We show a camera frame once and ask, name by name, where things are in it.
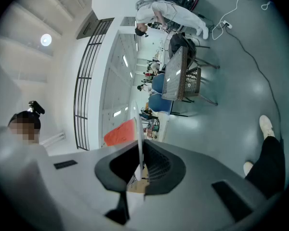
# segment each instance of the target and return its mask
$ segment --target white sneaker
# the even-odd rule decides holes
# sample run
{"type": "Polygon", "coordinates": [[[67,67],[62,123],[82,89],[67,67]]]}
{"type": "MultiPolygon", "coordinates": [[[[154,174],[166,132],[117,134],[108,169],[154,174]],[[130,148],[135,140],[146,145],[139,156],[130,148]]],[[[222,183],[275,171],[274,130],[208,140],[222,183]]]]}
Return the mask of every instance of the white sneaker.
{"type": "Polygon", "coordinates": [[[203,39],[208,39],[209,38],[209,30],[206,27],[205,29],[203,29],[203,39]]]}
{"type": "Polygon", "coordinates": [[[260,125],[260,128],[262,130],[264,139],[266,139],[266,137],[268,137],[268,136],[275,137],[275,134],[273,132],[272,123],[266,115],[262,115],[259,118],[259,125],[260,125]]]}
{"type": "Polygon", "coordinates": [[[196,36],[199,36],[201,34],[201,32],[202,32],[202,29],[199,28],[198,30],[196,29],[196,31],[197,31],[196,36]]]}
{"type": "Polygon", "coordinates": [[[253,166],[254,166],[254,164],[252,164],[251,162],[248,162],[248,161],[243,165],[243,170],[244,170],[245,176],[248,175],[248,173],[250,172],[250,170],[253,166]]]}

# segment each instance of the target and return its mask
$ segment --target black metal railing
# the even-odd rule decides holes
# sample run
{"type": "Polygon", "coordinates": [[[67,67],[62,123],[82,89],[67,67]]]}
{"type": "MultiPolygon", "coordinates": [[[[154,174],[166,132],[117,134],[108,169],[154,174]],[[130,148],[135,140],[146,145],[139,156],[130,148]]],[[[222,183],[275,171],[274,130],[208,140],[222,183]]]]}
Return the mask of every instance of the black metal railing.
{"type": "Polygon", "coordinates": [[[82,56],[74,93],[74,132],[77,149],[89,150],[88,101],[95,61],[113,19],[101,20],[82,56]]]}

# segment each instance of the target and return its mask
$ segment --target cardboard box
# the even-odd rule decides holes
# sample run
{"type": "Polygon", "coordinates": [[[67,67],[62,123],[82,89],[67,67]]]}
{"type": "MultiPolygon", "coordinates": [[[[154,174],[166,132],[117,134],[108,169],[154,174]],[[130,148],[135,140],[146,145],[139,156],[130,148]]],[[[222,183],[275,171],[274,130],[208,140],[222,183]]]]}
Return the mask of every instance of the cardboard box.
{"type": "Polygon", "coordinates": [[[148,169],[145,165],[141,181],[138,181],[136,177],[133,176],[127,185],[127,191],[132,193],[145,193],[145,187],[149,184],[148,169]]]}

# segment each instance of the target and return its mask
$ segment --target gray floor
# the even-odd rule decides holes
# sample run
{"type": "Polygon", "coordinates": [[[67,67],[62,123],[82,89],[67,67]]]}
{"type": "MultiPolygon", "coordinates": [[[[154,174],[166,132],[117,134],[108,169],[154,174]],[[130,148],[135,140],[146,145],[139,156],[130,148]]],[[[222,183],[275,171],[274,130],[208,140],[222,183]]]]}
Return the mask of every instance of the gray floor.
{"type": "MultiPolygon", "coordinates": [[[[238,9],[226,20],[231,33],[240,38],[245,49],[257,60],[271,81],[281,112],[282,136],[286,158],[286,184],[289,182],[289,31],[273,4],[263,11],[268,0],[241,0],[238,9]]],[[[199,0],[195,11],[218,23],[222,15],[234,9],[236,0],[199,0]]],[[[215,37],[220,31],[215,30],[215,37]]],[[[173,111],[188,112],[191,117],[172,116],[164,142],[210,155],[244,176],[243,164],[255,162],[261,151],[263,134],[259,117],[267,115],[279,139],[277,109],[266,80],[239,43],[225,31],[217,40],[200,40],[210,50],[197,52],[199,57],[219,64],[221,69],[204,68],[208,81],[200,92],[218,102],[213,106],[194,98],[195,103],[175,102],[173,111]]]]}

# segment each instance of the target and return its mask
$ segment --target dark hair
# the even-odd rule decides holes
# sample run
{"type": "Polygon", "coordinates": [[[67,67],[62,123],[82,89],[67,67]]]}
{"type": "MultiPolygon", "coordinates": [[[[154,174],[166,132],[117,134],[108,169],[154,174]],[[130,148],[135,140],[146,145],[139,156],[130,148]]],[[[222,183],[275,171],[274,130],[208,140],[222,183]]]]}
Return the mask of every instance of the dark hair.
{"type": "Polygon", "coordinates": [[[37,115],[35,115],[35,113],[32,113],[30,111],[23,111],[18,114],[14,114],[12,118],[10,119],[9,124],[16,119],[20,119],[20,120],[26,119],[28,123],[34,124],[34,129],[40,130],[40,120],[37,117],[37,115]]]}
{"type": "Polygon", "coordinates": [[[143,36],[144,34],[146,34],[145,32],[140,31],[137,27],[135,28],[135,33],[136,33],[136,35],[138,35],[138,36],[143,36]]]}

